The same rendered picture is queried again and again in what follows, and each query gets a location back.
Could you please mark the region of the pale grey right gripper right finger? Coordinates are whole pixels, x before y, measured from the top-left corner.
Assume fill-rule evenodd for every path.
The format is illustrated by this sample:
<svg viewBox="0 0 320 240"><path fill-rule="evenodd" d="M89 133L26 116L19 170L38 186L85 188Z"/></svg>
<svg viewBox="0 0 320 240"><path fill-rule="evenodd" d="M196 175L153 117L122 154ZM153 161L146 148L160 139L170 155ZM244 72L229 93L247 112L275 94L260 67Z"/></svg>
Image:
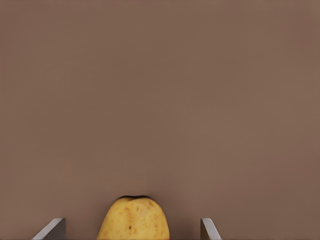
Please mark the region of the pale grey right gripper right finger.
<svg viewBox="0 0 320 240"><path fill-rule="evenodd" d="M211 218L206 217L200 219L200 240L222 240Z"/></svg>

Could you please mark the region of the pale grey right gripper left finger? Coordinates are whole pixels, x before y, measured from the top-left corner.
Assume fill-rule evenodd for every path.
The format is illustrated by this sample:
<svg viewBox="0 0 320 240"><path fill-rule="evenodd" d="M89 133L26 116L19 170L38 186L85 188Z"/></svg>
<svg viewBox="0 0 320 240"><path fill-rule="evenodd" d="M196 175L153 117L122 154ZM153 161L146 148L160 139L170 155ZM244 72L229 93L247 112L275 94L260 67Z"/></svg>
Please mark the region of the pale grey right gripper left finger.
<svg viewBox="0 0 320 240"><path fill-rule="evenodd" d="M66 219L53 218L31 240L66 240Z"/></svg>

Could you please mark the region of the yellow potato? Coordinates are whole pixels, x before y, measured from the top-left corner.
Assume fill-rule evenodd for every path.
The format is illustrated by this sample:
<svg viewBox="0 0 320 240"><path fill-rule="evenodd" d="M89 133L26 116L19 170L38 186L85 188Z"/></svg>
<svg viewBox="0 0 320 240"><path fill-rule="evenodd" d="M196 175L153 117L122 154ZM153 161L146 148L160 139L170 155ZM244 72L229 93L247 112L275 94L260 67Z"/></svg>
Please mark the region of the yellow potato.
<svg viewBox="0 0 320 240"><path fill-rule="evenodd" d="M122 196L110 206L96 240L170 240L170 230L155 200Z"/></svg>

